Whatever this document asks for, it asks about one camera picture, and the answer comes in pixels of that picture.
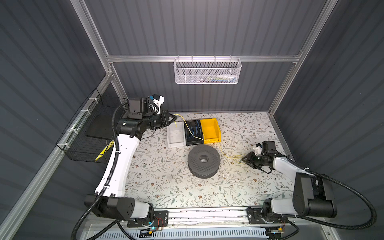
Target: corrugated wall panel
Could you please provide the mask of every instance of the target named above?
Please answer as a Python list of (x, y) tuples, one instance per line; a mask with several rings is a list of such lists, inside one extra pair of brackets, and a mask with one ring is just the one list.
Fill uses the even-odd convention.
[(268, 110), (292, 63), (243, 63), (238, 84), (176, 84), (172, 63), (115, 63), (128, 97), (164, 96), (170, 111)]
[[(0, 1), (0, 39), (3, 221), (105, 72), (69, 1)], [(103, 174), (104, 164), (85, 165), (63, 160), (20, 228), (27, 236), (15, 239), (49, 238), (44, 231), (65, 221), (69, 237), (83, 211), (83, 189), (92, 192)], [(31, 222), (41, 224), (26, 230)]]
[[(381, 239), (384, 226), (384, 2), (339, 1), (275, 114), (295, 160), (363, 193), (373, 228), (342, 239)], [(367, 207), (334, 187), (339, 224), (360, 224)]]
[(324, 2), (86, 0), (110, 55), (293, 55)]

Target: yellow bin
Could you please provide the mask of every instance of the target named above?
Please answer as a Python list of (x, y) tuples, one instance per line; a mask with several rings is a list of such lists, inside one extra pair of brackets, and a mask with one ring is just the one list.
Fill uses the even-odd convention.
[(201, 119), (204, 143), (221, 142), (221, 131), (216, 118)]

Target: black cable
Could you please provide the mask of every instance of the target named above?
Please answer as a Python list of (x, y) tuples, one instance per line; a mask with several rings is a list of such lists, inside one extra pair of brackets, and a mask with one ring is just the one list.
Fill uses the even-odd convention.
[(283, 238), (280, 238), (280, 240), (288, 239), (288, 238), (292, 237), (293, 235), (296, 235), (296, 234), (300, 231), (299, 227), (296, 226), (293, 222), (289, 221), (288, 218), (284, 218), (284, 221), (287, 221), (289, 224), (291, 224), (292, 226), (294, 226), (294, 227), (296, 228), (296, 230), (295, 230), (293, 233), (291, 233), (290, 235), (285, 236), (285, 237), (283, 237)]
[(124, 235), (129, 238), (130, 240), (135, 240), (133, 237), (129, 236), (128, 233), (124, 230), (124, 228), (121, 226), (120, 221), (118, 221), (119, 229), (124, 233)]
[[(152, 135), (153, 135), (155, 132), (156, 132), (156, 129), (155, 129), (155, 131), (153, 131), (153, 133), (152, 133), (149, 137), (152, 137)], [(149, 137), (142, 138), (141, 140), (146, 139), (146, 138), (149, 138)]]
[[(111, 167), (111, 171), (109, 172), (109, 175), (108, 175), (108, 177), (107, 177), (107, 180), (105, 181), (105, 184), (104, 184), (104, 186), (108, 186), (109, 185), (109, 182), (111, 181), (111, 178), (112, 178), (112, 175), (113, 175), (113, 172), (115, 171), (115, 168), (116, 168), (116, 164), (118, 163), (118, 158), (119, 158), (119, 150), (120, 150), (120, 145), (119, 145), (119, 140), (118, 140), (118, 136), (117, 136), (117, 134), (116, 134), (116, 128), (115, 128), (115, 116), (116, 116), (116, 113), (117, 113), (117, 111), (121, 108), (121, 107), (123, 107), (124, 105), (126, 105), (126, 104), (128, 104), (129, 102), (125, 102), (125, 103), (122, 103), (120, 106), (118, 106), (116, 109), (115, 109), (115, 111), (113, 112), (113, 115), (112, 115), (112, 133), (113, 133), (113, 140), (115, 141), (115, 147), (116, 147), (116, 154), (115, 154), (115, 159), (114, 159), (114, 161), (113, 161), (113, 165), (112, 165), (112, 167)], [(73, 227), (73, 230), (72, 230), (72, 233), (71, 233), (71, 240), (77, 240), (77, 238), (76, 238), (76, 234), (77, 234), (77, 231), (79, 230), (79, 228), (80, 228), (80, 225), (81, 225), (81, 223), (85, 220), (85, 218), (88, 216), (88, 214), (91, 212), (91, 210), (92, 210), (92, 208), (94, 207), (94, 206), (96, 206), (96, 204), (100, 201), (100, 199), (101, 199), (101, 197), (102, 197), (102, 195), (104, 194), (104, 192), (107, 190), (107, 187), (103, 187), (102, 189), (101, 189), (101, 191), (99, 192), (99, 194), (96, 196), (96, 198), (95, 198), (95, 200), (93, 201), (93, 203), (88, 207), (88, 209), (83, 213), (83, 215), (80, 217), (80, 219), (77, 221), (77, 223), (75, 224), (75, 226)], [(111, 223), (112, 225), (110, 226), (110, 225), (108, 225), (108, 226), (110, 226), (110, 227), (112, 227), (114, 224), (116, 224), (116, 221), (113, 221), (112, 223)], [(95, 237), (95, 236), (93, 236), (93, 237), (91, 237), (91, 238), (89, 238), (89, 239), (87, 239), (87, 240), (94, 240), (94, 239), (96, 239), (96, 238), (98, 238), (98, 237)]]
[[(304, 169), (302, 166), (298, 165), (297, 163), (293, 162), (292, 160), (289, 160), (289, 162), (292, 163), (293, 165), (301, 168), (301, 169)], [(377, 220), (377, 213), (376, 213), (375, 208), (373, 207), (371, 202), (366, 197), (364, 197), (361, 193), (359, 193), (358, 191), (356, 191), (352, 187), (350, 187), (350, 186), (348, 186), (348, 185), (346, 185), (346, 184), (344, 184), (344, 183), (342, 183), (342, 182), (340, 182), (340, 181), (338, 181), (336, 179), (333, 179), (333, 178), (329, 177), (328, 175), (320, 174), (320, 173), (311, 171), (308, 168), (305, 168), (304, 170), (306, 172), (308, 172), (308, 173), (311, 173), (311, 174), (317, 176), (317, 177), (320, 177), (322, 179), (326, 179), (326, 180), (328, 180), (330, 182), (334, 182), (337, 185), (340, 185), (343, 188), (346, 188), (349, 191), (351, 191), (352, 193), (354, 193), (355, 195), (357, 195), (368, 206), (369, 211), (371, 212), (371, 217), (370, 217), (370, 219), (367, 222), (365, 222), (363, 224), (360, 224), (360, 225), (353, 225), (353, 226), (338, 225), (338, 224), (333, 224), (333, 223), (329, 223), (329, 222), (323, 222), (323, 221), (320, 221), (320, 220), (317, 220), (317, 219), (313, 219), (313, 218), (310, 218), (310, 217), (307, 217), (307, 216), (296, 215), (295, 216), (296, 218), (301, 218), (301, 219), (305, 219), (305, 220), (308, 220), (308, 221), (311, 221), (311, 222), (315, 222), (315, 223), (318, 223), (318, 224), (322, 224), (322, 225), (325, 225), (325, 226), (339, 228), (339, 229), (346, 229), (346, 230), (360, 230), (360, 229), (368, 228), (368, 227), (372, 226), (376, 222), (376, 220)]]

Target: floral tablecloth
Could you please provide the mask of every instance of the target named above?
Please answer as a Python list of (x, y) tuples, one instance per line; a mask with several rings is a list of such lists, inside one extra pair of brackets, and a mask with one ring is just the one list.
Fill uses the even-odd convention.
[(292, 197), (292, 181), (274, 170), (271, 174), (238, 163), (263, 141), (281, 147), (267, 113), (183, 114), (186, 120), (217, 118), (222, 142), (210, 144), (220, 154), (216, 175), (199, 179), (191, 174), (187, 156), (194, 146), (167, 147), (166, 128), (140, 142), (126, 182), (126, 197), (151, 202), (155, 208), (261, 205), (266, 198)]

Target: spool center hole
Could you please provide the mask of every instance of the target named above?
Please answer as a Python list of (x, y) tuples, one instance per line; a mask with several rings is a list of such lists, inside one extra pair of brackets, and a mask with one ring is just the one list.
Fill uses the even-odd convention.
[(201, 155), (200, 156), (200, 162), (208, 162), (208, 156), (207, 155)]

